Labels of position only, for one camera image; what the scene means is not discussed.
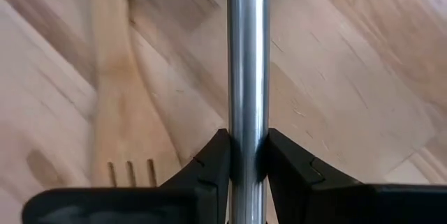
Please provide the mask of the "slotted wooden spatula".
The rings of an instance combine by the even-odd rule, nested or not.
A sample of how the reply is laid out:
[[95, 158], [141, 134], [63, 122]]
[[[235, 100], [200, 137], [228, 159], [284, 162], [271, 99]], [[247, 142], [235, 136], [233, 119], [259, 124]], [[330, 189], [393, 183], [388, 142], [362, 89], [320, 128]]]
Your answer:
[[138, 69], [128, 0], [91, 0], [97, 104], [91, 183], [160, 186], [181, 165]]

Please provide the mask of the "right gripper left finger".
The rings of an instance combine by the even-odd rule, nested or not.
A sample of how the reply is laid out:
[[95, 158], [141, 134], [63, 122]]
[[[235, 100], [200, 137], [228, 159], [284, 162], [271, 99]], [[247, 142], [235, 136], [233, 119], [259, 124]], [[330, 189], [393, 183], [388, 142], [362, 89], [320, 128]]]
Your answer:
[[161, 185], [175, 198], [161, 224], [226, 224], [230, 137], [219, 129], [177, 174]]

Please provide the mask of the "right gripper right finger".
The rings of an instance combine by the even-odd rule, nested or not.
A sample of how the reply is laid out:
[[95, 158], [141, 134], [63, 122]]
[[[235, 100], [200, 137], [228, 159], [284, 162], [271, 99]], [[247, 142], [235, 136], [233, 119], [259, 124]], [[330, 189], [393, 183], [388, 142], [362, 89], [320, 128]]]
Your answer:
[[266, 170], [279, 224], [372, 223], [371, 188], [271, 128]]

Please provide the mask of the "black slotted spatula steel handle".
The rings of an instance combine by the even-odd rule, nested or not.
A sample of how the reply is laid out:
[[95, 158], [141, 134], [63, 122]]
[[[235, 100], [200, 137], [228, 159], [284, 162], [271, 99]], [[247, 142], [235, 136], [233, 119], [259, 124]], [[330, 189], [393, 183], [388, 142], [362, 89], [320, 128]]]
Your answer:
[[266, 223], [270, 0], [227, 0], [230, 224]]

